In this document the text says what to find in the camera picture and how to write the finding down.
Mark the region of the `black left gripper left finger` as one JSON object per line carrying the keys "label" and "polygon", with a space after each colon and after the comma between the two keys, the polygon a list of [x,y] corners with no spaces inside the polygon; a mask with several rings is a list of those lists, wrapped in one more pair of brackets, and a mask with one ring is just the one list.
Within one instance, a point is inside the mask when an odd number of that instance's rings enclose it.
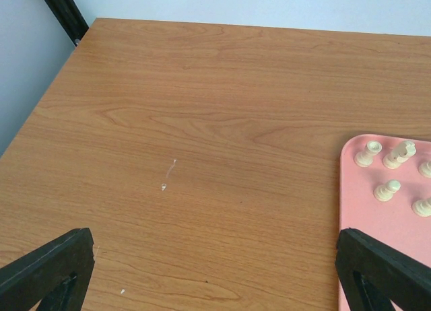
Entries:
{"label": "black left gripper left finger", "polygon": [[81,310],[93,245],[89,228],[75,228],[1,267],[1,309]]}

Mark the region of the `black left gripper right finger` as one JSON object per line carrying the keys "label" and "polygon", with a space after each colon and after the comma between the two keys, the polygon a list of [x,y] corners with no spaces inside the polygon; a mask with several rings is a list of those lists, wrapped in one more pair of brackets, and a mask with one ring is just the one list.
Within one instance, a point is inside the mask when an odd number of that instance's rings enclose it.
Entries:
{"label": "black left gripper right finger", "polygon": [[430,309],[430,267],[354,228],[340,231],[336,249],[350,310]]}

